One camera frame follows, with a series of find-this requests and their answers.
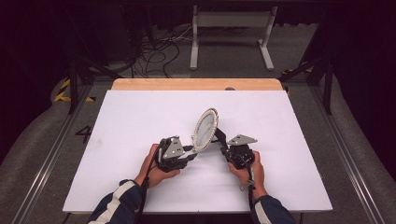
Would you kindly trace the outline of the white board sheet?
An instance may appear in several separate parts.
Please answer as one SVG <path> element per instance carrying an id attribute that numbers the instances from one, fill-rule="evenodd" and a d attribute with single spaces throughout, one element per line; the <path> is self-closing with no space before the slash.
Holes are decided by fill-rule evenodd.
<path id="1" fill-rule="evenodd" d="M 255 138 L 267 191 L 291 212 L 332 210 L 310 149 L 284 91 L 108 91 L 82 156 L 64 211 L 90 213 L 121 180 L 137 175 L 152 144 L 179 136 L 191 143 L 208 109 L 229 138 Z M 248 196 L 213 144 L 174 178 L 150 189 L 150 214 L 246 213 Z"/>

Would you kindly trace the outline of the white metal desk frame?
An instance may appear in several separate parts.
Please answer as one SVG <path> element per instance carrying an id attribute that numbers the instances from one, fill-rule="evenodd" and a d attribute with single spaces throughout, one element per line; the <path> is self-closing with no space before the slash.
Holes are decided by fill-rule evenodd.
<path id="1" fill-rule="evenodd" d="M 192 45 L 191 45 L 191 61 L 190 70 L 198 68 L 199 27 L 255 27 L 264 30 L 264 36 L 258 40 L 258 45 L 262 53 L 266 69 L 273 71 L 275 69 L 269 54 L 267 44 L 275 22 L 277 7 L 272 7 L 267 11 L 259 12 L 216 12 L 216 11 L 200 11 L 198 6 L 193 7 L 192 13 Z"/>

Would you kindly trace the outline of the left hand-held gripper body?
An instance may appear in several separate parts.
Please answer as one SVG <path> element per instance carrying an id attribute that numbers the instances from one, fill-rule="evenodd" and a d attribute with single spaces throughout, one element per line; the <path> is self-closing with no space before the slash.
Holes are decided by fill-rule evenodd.
<path id="1" fill-rule="evenodd" d="M 185 150 L 178 136 L 164 138 L 156 149 L 155 162 L 157 167 L 166 173 L 184 169 L 189 161 L 188 158 L 181 159 L 184 154 Z"/>

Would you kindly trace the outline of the black metal stand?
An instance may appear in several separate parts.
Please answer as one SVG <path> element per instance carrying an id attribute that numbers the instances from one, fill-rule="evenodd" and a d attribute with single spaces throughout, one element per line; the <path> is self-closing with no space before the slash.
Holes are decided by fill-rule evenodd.
<path id="1" fill-rule="evenodd" d="M 330 115 L 331 111 L 331 97 L 332 97 L 332 62 L 329 57 L 316 58 L 310 62 L 302 63 L 295 69 L 285 70 L 281 77 L 278 78 L 280 82 L 289 80 L 297 75 L 311 69 L 305 82 L 308 86 L 317 86 L 319 82 L 324 79 L 324 90 L 322 103 L 326 112 Z"/>
<path id="2" fill-rule="evenodd" d="M 113 79 L 120 78 L 120 75 L 107 68 L 91 61 L 82 56 L 74 57 L 69 63 L 69 75 L 70 80 L 70 91 L 71 91 L 71 105 L 69 109 L 69 115 L 73 114 L 79 105 L 79 95 L 78 95 L 78 75 L 81 75 L 81 80 L 85 85 L 91 85 L 93 83 L 93 77 L 89 74 L 89 66 L 92 66 L 100 73 L 112 77 Z"/>

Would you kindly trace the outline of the person's right hand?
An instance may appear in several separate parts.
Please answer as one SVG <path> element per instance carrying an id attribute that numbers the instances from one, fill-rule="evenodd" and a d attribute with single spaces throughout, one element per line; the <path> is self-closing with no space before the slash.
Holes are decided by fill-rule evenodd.
<path id="1" fill-rule="evenodd" d="M 252 201 L 257 201 L 260 197 L 267 195 L 264 187 L 264 170 L 261 164 L 260 153 L 253 151 L 255 161 L 251 164 L 251 171 L 254 175 L 254 190 L 252 191 Z M 248 189 L 249 171 L 247 169 L 237 170 L 230 162 L 228 163 L 230 172 L 235 175 L 242 189 Z"/>

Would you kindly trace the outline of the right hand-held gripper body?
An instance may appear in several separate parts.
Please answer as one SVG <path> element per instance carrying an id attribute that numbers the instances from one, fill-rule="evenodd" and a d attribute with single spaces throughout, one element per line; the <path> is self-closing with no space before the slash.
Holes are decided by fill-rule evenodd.
<path id="1" fill-rule="evenodd" d="M 226 161 L 230 162 L 237 170 L 248 168 L 255 161 L 255 156 L 249 144 L 257 143 L 256 138 L 238 134 L 228 142 L 229 155 Z"/>

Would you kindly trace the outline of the yellow black floor tape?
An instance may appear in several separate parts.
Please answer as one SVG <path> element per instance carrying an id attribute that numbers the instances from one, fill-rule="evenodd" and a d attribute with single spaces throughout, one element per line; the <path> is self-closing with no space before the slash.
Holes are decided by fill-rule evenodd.
<path id="1" fill-rule="evenodd" d="M 61 88 L 59 89 L 58 93 L 56 94 L 54 98 L 54 102 L 70 102 L 71 97 L 70 96 L 65 96 L 64 93 L 67 89 L 67 87 L 70 85 L 70 79 L 67 78 L 64 83 L 62 84 Z"/>

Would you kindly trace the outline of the wooden table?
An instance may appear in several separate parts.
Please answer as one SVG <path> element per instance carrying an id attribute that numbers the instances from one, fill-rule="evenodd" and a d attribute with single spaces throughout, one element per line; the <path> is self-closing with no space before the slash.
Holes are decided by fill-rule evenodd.
<path id="1" fill-rule="evenodd" d="M 282 91 L 276 78 L 118 78 L 117 91 Z"/>

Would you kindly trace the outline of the aluminium floor rail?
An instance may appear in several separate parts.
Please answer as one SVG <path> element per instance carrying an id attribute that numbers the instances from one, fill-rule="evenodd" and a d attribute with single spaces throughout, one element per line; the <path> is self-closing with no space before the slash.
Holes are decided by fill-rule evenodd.
<path id="1" fill-rule="evenodd" d="M 340 157 L 341 162 L 344 165 L 348 178 L 355 190 L 361 205 L 365 211 L 371 224 L 386 224 L 384 218 L 382 217 L 375 200 L 368 189 L 365 180 L 363 179 L 361 172 L 359 171 L 356 163 L 354 162 L 346 142 L 344 141 L 332 115 L 329 115 L 327 110 L 323 105 L 323 99 L 316 87 L 310 88 L 310 92 L 318 105 L 318 108 L 332 133 L 332 138 L 335 141 L 337 147 L 337 153 Z"/>
<path id="2" fill-rule="evenodd" d="M 33 184 L 29 188 L 24 200 L 14 216 L 11 224 L 25 224 L 31 215 L 35 203 L 37 202 L 43 188 L 45 187 L 53 167 L 58 160 L 61 150 L 64 146 L 66 136 L 68 135 L 73 122 L 76 120 L 80 109 L 82 108 L 88 94 L 90 93 L 92 87 L 90 85 L 84 85 L 81 87 L 81 92 L 78 94 L 78 103 L 71 114 L 66 116 L 63 126 L 56 136 L 54 143 L 52 144 L 49 153 L 41 165 L 38 173 L 35 175 Z"/>

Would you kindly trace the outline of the person's left hand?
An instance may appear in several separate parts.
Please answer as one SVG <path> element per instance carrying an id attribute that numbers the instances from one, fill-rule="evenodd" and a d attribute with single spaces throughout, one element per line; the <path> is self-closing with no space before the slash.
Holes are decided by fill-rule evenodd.
<path id="1" fill-rule="evenodd" d="M 143 163 L 141 165 L 138 175 L 134 179 L 134 182 L 136 184 L 138 184 L 139 186 L 141 186 L 143 184 L 148 171 L 149 171 L 149 174 L 148 174 L 148 187 L 149 188 L 154 188 L 154 187 L 158 186 L 161 182 L 163 182 L 165 179 L 172 178 L 172 177 L 175 177 L 180 174 L 179 170 L 173 170 L 171 172 L 166 173 L 151 163 L 151 160 L 154 157 L 157 147 L 158 147 L 158 144 L 153 144 L 151 146 L 148 155 L 143 160 Z"/>

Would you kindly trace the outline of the oval photo frame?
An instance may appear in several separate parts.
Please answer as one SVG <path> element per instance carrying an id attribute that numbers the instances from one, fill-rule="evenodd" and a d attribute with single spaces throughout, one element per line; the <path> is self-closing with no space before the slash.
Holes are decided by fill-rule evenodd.
<path id="1" fill-rule="evenodd" d="M 218 124 L 218 111 L 215 108 L 207 109 L 199 118 L 194 129 L 192 136 L 193 152 L 200 153 L 204 151 L 214 137 L 216 137 L 224 147 L 227 147 L 226 135 L 218 128 Z"/>

